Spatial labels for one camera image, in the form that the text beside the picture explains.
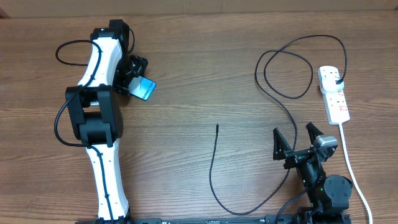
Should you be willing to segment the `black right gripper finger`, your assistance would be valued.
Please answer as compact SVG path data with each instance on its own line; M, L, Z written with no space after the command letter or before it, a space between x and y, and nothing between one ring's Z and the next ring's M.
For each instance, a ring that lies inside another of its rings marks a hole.
M306 129L308 131L311 144L315 142L317 136L323 135L323 133L312 122L309 122L306 125Z
M288 144L287 140L283 137L278 128L273 130L274 137L274 152L273 160L280 161L294 155L294 151Z

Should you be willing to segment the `blue Galaxy smartphone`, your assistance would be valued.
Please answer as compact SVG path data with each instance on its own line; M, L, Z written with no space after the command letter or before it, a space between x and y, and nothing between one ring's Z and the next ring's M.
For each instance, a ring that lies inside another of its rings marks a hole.
M128 90L131 95L142 99L143 101L147 101L151 97L156 86L156 82L139 76L132 79L131 83L129 84Z

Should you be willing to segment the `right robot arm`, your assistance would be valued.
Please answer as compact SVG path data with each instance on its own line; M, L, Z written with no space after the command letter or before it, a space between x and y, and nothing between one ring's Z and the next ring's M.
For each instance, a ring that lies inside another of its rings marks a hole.
M300 151L293 150L275 128L273 160L285 161L284 168L295 169L304 191L289 200L276 215L266 215L266 223L351 223L344 211L349 208L353 183L341 175L327 176L322 162L327 161L338 147L337 139L323 134L312 123L306 125L311 146ZM308 195L309 207L300 207L293 215L282 212L302 195Z

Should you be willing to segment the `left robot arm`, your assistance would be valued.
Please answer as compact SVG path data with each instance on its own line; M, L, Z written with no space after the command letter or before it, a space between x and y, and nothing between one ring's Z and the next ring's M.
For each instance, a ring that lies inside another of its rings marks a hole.
M88 39L91 57L77 86L65 91L76 147L84 147L95 176L98 217L95 223L132 223L123 189L119 144L123 116L117 95L147 101L157 84L145 78L146 58L133 55L135 36L121 19L95 28Z

